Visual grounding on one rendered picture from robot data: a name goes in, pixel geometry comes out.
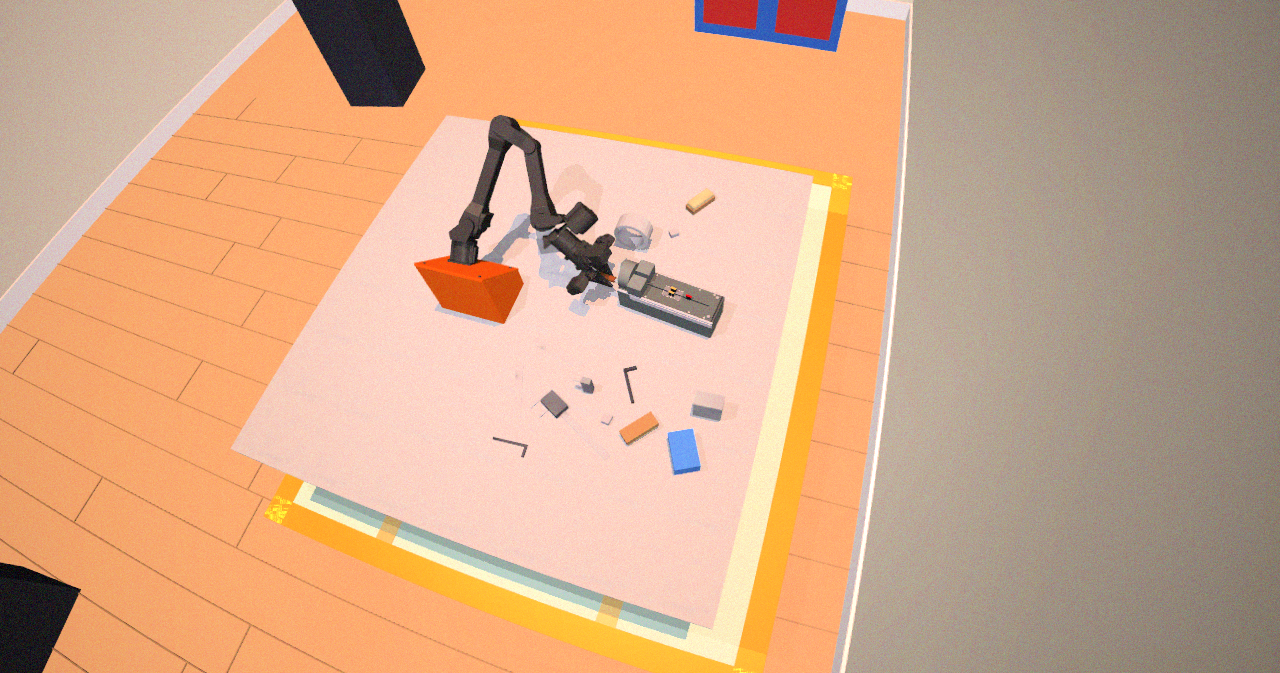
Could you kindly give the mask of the blue rectangular block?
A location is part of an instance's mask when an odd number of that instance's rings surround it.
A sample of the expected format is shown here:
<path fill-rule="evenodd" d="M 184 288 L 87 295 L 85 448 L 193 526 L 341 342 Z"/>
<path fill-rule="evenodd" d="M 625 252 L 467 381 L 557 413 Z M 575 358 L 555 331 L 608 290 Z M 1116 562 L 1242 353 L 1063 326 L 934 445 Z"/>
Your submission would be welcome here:
<path fill-rule="evenodd" d="M 675 473 L 691 473 L 701 468 L 692 430 L 668 432 Z"/>

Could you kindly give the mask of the dark brown l-shaped bar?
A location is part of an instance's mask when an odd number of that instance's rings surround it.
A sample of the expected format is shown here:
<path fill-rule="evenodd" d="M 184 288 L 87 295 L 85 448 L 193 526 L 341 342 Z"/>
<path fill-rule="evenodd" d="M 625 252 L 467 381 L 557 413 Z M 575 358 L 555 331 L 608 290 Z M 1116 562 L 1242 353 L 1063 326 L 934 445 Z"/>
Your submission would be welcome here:
<path fill-rule="evenodd" d="M 631 386 L 630 386 L 630 383 L 628 383 L 628 374 L 627 372 L 628 371 L 634 371 L 634 368 L 637 368 L 637 366 L 623 368 L 623 371 L 625 371 L 625 380 L 627 383 L 628 397 L 630 397 L 631 404 L 635 404 L 635 403 L 634 403 L 634 394 L 632 394 L 632 390 L 631 390 Z"/>

